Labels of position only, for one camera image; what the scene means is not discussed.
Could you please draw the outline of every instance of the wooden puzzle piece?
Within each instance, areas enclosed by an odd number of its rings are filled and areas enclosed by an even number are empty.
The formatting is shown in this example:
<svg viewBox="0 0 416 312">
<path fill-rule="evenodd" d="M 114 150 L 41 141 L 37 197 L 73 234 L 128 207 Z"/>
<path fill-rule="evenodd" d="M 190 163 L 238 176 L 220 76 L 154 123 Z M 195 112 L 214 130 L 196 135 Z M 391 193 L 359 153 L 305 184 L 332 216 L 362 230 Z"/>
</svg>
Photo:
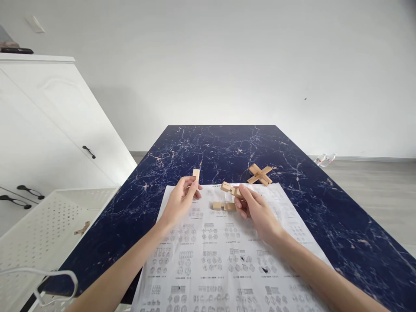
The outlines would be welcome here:
<svg viewBox="0 0 416 312">
<path fill-rule="evenodd" d="M 250 172 L 254 174 L 250 179 L 247 180 L 248 183 L 253 184 L 257 180 L 260 180 L 261 183 L 263 183 L 264 186 L 268 186 L 273 181 L 266 175 L 270 171 L 272 171 L 272 168 L 267 166 L 263 170 L 260 170 L 260 168 L 253 164 L 249 168 Z"/>
<path fill-rule="evenodd" d="M 221 210 L 221 203 L 219 201 L 215 201 L 214 205 L 212 206 L 213 210 Z"/>
<path fill-rule="evenodd" d="M 240 192 L 240 189 L 232 187 L 229 183 L 227 183 L 225 181 L 222 182 L 222 184 L 221 184 L 221 190 L 226 192 L 226 193 L 231 191 L 231 195 L 243 199 L 243 196 Z"/>
<path fill-rule="evenodd" d="M 229 191 L 231 191 L 231 185 L 224 181 L 221 184 L 221 190 L 224 191 L 224 192 L 229 192 Z"/>
<path fill-rule="evenodd" d="M 192 176 L 196 177 L 196 180 L 198 181 L 198 183 L 199 183 L 199 172 L 200 172 L 199 169 L 194 169 L 192 173 Z"/>
<path fill-rule="evenodd" d="M 84 234 L 85 231 L 88 229 L 89 226 L 90 226 L 90 221 L 85 222 L 85 226 L 82 229 L 80 229 L 78 231 L 75 231 L 74 232 L 74 235 L 77 235 L 77 234 L 80 234 L 80 233 L 81 234 Z"/>
<path fill-rule="evenodd" d="M 235 203 L 227 203 L 227 207 L 224 210 L 226 210 L 226 211 L 236 211 Z"/>
<path fill-rule="evenodd" d="M 224 211 L 236 211 L 235 203 L 222 203 L 215 201 L 214 205 L 212 206 L 213 210 L 221 210 L 222 208 Z"/>
</svg>

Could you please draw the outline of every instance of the cabinet handle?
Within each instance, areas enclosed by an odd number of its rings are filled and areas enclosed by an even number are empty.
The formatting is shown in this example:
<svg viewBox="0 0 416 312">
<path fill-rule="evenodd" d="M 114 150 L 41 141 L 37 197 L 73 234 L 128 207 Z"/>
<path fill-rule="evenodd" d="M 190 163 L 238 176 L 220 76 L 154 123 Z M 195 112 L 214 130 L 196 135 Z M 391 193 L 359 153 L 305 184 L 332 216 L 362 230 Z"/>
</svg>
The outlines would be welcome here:
<svg viewBox="0 0 416 312">
<path fill-rule="evenodd" d="M 13 198 L 10 198 L 9 196 L 7 196 L 7 195 L 1 195 L 0 196 L 0 200 L 8 200 L 8 201 L 11 201 L 12 203 L 14 203 L 14 204 L 16 204 L 16 205 L 18 205 L 18 206 L 22 206 L 23 208 L 25 208 L 25 209 L 30 209 L 30 208 L 32 208 L 32 205 L 28 205 L 27 203 L 25 203 L 24 201 L 21 201 L 20 199 L 13 199 Z"/>
<path fill-rule="evenodd" d="M 37 197 L 38 197 L 38 199 L 44 199 L 44 198 L 45 198 L 45 196 L 43 196 L 43 195 L 42 195 L 41 193 L 39 193 L 38 191 L 35 191 L 35 190 L 32 190 L 32 189 L 29 189 L 29 188 L 25 187 L 24 185 L 19 185 L 19 186 L 17 187 L 17 189 L 24 190 L 24 191 L 28 191 L 30 194 L 32 194 L 32 195 L 34 195 L 34 196 L 37 196 Z"/>
<path fill-rule="evenodd" d="M 85 145 L 82 147 L 83 149 L 85 149 L 85 150 L 87 150 L 91 155 L 92 155 L 92 159 L 94 159 L 95 158 L 95 155 L 91 152 L 91 150 L 88 148 L 88 147 L 86 147 Z"/>
</svg>

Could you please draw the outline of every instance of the blue marble table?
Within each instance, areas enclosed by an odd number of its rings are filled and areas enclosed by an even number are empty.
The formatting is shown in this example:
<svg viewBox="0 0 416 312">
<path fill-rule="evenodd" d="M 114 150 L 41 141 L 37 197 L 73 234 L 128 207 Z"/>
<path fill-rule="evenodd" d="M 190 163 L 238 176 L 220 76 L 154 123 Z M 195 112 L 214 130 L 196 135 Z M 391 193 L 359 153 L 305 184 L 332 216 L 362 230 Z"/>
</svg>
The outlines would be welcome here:
<svg viewBox="0 0 416 312">
<path fill-rule="evenodd" d="M 246 182 L 270 166 L 333 267 L 391 311 L 416 311 L 416 260 L 276 126 L 168 126 L 62 265 L 90 286 L 155 223 L 166 185 Z M 131 302 L 137 276 L 123 302 Z M 70 295 L 52 279 L 45 290 Z"/>
</svg>

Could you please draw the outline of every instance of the light switch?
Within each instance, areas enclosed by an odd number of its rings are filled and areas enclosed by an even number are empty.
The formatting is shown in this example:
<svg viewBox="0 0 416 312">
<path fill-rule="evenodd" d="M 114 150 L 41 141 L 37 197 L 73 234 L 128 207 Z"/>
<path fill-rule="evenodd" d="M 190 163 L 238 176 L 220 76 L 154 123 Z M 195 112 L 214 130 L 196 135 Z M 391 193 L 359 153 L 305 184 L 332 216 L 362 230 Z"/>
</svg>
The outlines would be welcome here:
<svg viewBox="0 0 416 312">
<path fill-rule="evenodd" d="M 36 33 L 44 33 L 42 26 L 40 25 L 39 21 L 36 17 L 32 14 L 26 15 L 26 21 L 29 23 L 32 30 Z"/>
</svg>

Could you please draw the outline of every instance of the cabinet door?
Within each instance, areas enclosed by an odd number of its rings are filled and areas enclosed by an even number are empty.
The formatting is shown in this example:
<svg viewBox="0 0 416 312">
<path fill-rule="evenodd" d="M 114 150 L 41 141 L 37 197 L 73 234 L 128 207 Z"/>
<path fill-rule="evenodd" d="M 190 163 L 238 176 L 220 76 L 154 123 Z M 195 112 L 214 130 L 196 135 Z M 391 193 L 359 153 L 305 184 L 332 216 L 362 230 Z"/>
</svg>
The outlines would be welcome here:
<svg viewBox="0 0 416 312">
<path fill-rule="evenodd" d="M 118 185 L 126 181 L 136 162 L 74 64 L 32 62 L 3 68 L 109 179 Z"/>
<path fill-rule="evenodd" d="M 0 164 L 5 171 L 0 173 L 0 185 L 9 191 L 25 185 L 47 196 L 54 189 L 114 185 L 7 77 L 1 65 L 0 135 Z"/>
<path fill-rule="evenodd" d="M 35 207 L 36 203 L 0 188 L 0 236 Z"/>
</svg>

